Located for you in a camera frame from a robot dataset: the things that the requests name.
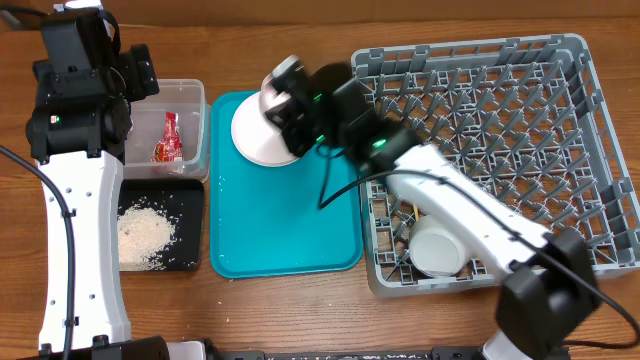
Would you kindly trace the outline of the white bowl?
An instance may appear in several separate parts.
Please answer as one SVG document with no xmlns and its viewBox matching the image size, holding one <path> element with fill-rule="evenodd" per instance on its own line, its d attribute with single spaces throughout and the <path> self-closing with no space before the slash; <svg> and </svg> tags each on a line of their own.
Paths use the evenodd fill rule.
<svg viewBox="0 0 640 360">
<path fill-rule="evenodd" d="M 430 215 L 412 226 L 409 253 L 412 265 L 430 277 L 454 276 L 471 258 L 465 245 Z"/>
</svg>

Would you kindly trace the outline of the rice grains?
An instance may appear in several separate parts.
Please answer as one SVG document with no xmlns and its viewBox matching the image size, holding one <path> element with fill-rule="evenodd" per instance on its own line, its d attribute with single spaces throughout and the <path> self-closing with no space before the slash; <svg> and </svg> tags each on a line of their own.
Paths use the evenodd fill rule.
<svg viewBox="0 0 640 360">
<path fill-rule="evenodd" d="M 178 217 L 162 204 L 141 197 L 117 218 L 120 270 L 127 272 L 166 270 L 163 256 L 180 241 Z"/>
</svg>

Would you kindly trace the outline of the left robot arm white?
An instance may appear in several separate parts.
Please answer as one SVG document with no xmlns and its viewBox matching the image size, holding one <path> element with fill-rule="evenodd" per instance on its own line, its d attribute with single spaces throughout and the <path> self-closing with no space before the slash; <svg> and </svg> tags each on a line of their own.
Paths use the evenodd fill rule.
<svg viewBox="0 0 640 360">
<path fill-rule="evenodd" d="M 33 65 L 28 168 L 47 219 L 43 359 L 165 359 L 159 336 L 132 336 L 120 285 L 117 208 L 133 102 L 159 91 L 149 50 L 123 51 L 115 18 L 96 8 L 45 15 L 47 58 Z"/>
</svg>

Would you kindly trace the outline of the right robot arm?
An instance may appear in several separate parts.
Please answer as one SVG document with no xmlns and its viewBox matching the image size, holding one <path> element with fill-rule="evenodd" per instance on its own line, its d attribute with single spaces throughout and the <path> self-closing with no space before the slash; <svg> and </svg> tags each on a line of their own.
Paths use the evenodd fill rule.
<svg viewBox="0 0 640 360">
<path fill-rule="evenodd" d="M 580 232 L 559 234 L 507 207 L 416 131 L 381 117 L 346 63 L 308 74 L 294 56 L 261 85 L 260 111 L 288 150 L 340 148 L 368 179 L 417 205 L 478 256 L 500 283 L 498 332 L 485 359 L 547 359 L 601 304 Z"/>
</svg>

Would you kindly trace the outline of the large pink plate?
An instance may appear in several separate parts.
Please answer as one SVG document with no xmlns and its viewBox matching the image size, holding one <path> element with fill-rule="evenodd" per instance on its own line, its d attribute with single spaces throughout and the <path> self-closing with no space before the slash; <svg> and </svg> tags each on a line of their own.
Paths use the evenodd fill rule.
<svg viewBox="0 0 640 360">
<path fill-rule="evenodd" d="M 231 121 L 231 137 L 238 150 L 250 162 L 263 167 L 282 167 L 298 157 L 289 152 L 280 130 L 259 108 L 260 93 L 250 95 L 236 109 Z"/>
</svg>

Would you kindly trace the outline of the red snack wrapper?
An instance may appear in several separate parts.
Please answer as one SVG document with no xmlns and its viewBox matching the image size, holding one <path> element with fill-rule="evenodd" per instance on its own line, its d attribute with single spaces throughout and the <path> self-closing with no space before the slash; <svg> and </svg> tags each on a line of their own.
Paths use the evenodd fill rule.
<svg viewBox="0 0 640 360">
<path fill-rule="evenodd" d="M 153 162 L 174 162 L 183 160 L 183 146 L 181 142 L 178 114 L 165 113 L 164 133 L 157 142 L 151 160 Z"/>
</svg>

